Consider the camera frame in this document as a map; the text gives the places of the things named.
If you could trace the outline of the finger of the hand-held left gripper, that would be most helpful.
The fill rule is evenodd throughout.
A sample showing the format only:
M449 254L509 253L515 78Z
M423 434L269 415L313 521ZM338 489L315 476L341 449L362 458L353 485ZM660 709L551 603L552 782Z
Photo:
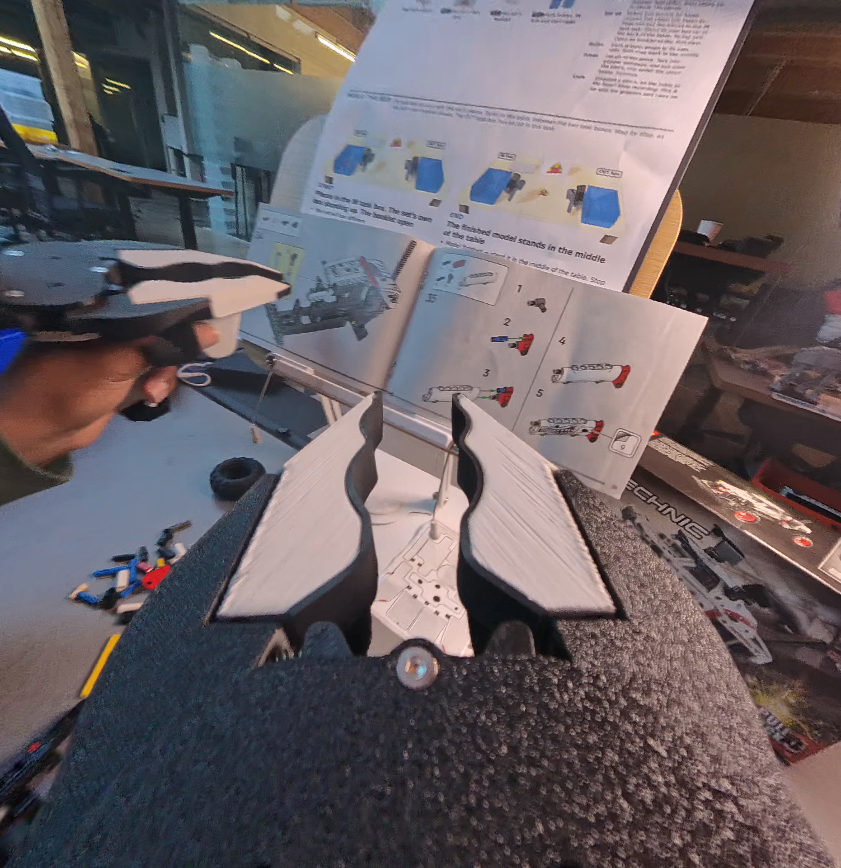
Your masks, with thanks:
M210 279L261 277L284 283L282 273L247 259L188 249L119 249L115 269L123 287L145 281L199 283Z
M291 287L261 275L209 278L202 281L148 279L128 290L135 305L166 303L202 298L209 304L209 318L220 319L235 313L274 303L291 293Z

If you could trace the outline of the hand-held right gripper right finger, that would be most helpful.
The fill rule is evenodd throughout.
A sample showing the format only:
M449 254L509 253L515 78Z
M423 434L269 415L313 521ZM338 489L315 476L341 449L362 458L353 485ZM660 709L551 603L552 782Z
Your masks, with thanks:
M462 564L543 619L613 617L617 605L555 468L468 398L452 399Z

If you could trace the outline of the pile of small toy pieces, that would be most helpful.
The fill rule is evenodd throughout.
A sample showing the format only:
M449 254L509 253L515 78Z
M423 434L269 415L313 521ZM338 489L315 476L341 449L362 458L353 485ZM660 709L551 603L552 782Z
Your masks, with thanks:
M83 582L68 593L67 599L111 613L118 623L127 623L185 556L187 548L181 537L192 526L190 521L169 525L157 537L154 548L140 546L131 553L113 556L108 567L90 575L94 581L106 582L102 589Z

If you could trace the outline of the toy instruction booklet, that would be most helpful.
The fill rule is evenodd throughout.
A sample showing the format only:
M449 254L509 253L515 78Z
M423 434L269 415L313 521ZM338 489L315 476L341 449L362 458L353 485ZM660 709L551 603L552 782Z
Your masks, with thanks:
M706 320L383 227L260 206L248 259L287 297L243 315L279 361L449 424L477 404L548 461L621 497Z

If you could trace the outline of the toy truck chassis model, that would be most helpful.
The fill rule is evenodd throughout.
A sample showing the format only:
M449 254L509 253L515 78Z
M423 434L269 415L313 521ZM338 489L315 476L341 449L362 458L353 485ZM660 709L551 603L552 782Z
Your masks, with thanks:
M35 782L61 761L59 750L75 727L85 700L79 700L45 732L33 737L28 746L0 776L0 835L28 819L43 803Z

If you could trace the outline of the person's left forearm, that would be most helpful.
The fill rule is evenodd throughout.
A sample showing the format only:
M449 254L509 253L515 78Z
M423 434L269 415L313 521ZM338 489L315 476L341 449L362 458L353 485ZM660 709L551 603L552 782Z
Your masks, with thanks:
M73 473L70 455L44 467L21 458L0 436L0 507L67 483Z

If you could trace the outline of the person's left hand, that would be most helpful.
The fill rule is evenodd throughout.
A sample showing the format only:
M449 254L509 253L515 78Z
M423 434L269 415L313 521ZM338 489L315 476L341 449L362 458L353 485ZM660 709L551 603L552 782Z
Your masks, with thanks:
M128 344L43 344L0 376L0 438L28 464L46 468L92 445L125 407L161 404L177 367L157 367L149 339Z

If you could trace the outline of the black power adapter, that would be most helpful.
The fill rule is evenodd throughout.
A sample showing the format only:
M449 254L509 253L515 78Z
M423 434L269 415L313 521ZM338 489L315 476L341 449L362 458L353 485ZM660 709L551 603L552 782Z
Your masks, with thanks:
M238 394L251 401L260 396L272 372L255 363L247 354L235 353L214 361L206 373L209 385L202 388L204 391Z

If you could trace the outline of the black toy tire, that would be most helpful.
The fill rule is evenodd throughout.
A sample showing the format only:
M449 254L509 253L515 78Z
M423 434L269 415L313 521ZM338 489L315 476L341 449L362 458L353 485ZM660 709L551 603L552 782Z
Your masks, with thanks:
M212 469L209 486L215 499L233 503L265 474L263 464L254 458L230 458Z

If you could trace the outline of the white sticker sheet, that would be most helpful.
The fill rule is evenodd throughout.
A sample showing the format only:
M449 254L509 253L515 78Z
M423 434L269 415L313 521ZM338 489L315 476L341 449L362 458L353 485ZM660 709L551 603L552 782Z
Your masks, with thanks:
M457 589L458 536L421 528L380 577L371 613L400 640L424 639L448 656L473 656Z

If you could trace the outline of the white book stand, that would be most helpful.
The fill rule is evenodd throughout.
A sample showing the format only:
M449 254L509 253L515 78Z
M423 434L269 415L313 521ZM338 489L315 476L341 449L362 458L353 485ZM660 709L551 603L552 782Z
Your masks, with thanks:
M298 391L317 396L331 425L372 391L371 385L296 354L243 344L253 363ZM467 507L456 487L450 423L393 396L384 395L382 401L383 434L375 453L379 481L366 502L380 578L433 518L456 532Z

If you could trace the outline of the frosted glass partition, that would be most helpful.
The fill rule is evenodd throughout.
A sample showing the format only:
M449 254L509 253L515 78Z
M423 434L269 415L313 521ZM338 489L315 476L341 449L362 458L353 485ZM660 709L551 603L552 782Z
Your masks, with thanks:
M209 226L248 239L258 205L268 202L284 151L309 119L326 114L341 81L284 71L253 71L191 43L183 60L192 168L223 191Z

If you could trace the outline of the toy truck set box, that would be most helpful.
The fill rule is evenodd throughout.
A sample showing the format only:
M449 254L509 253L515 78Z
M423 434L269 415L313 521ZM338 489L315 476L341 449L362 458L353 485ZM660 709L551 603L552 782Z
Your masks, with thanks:
M689 589L776 754L841 741L841 536L654 433L621 515Z

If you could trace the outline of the red crate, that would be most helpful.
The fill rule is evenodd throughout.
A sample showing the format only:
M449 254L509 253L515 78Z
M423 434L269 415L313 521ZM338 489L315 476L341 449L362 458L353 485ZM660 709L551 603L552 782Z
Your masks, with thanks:
M815 482L773 459L762 462L751 482L784 505L841 535L841 491Z

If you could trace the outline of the wooden post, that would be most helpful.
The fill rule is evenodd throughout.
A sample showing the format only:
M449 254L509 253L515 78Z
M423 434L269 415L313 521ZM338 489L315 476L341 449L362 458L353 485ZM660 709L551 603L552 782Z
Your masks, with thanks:
M97 140L85 105L64 5L61 1L32 1L31 6L69 145L97 156Z

